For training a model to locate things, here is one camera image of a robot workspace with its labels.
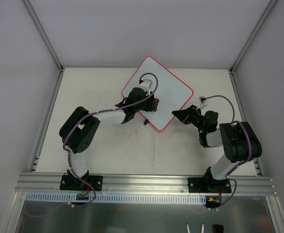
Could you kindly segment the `pink framed whiteboard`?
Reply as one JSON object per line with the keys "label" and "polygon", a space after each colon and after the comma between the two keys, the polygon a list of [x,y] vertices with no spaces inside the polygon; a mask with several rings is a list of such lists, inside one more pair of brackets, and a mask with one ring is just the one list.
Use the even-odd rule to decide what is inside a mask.
{"label": "pink framed whiteboard", "polygon": [[156,130],[163,131],[174,118],[172,111],[180,110],[193,96],[194,91],[153,57],[147,56],[124,86],[123,97],[127,97],[138,86],[140,76],[145,73],[156,75],[156,78],[152,75],[143,78],[152,81],[150,90],[155,91],[154,98],[159,99],[159,103],[155,112],[140,111],[140,114]]}

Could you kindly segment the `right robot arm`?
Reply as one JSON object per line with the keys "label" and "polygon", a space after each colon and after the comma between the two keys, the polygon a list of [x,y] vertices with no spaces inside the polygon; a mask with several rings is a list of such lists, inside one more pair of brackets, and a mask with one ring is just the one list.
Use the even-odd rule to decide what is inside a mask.
{"label": "right robot arm", "polygon": [[190,193],[231,193],[229,176],[241,165],[261,156],[262,146],[246,121],[218,123],[218,113],[204,115],[195,105],[172,114],[183,124],[198,129],[199,143],[204,148],[223,147],[223,156],[200,178],[188,178]]}

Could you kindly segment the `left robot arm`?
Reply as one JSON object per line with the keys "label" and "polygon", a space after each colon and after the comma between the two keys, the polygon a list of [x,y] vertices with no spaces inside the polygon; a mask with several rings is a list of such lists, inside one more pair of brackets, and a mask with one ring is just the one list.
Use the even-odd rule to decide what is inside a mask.
{"label": "left robot arm", "polygon": [[90,113],[82,106],[77,107],[59,131],[63,149],[68,152],[69,164],[69,169],[62,176],[60,189],[84,191],[91,185],[98,191],[98,185],[92,182],[99,178],[89,175],[85,152],[96,131],[105,126],[128,123],[139,111],[155,112],[158,104],[159,99],[153,92],[135,87],[113,109]]}

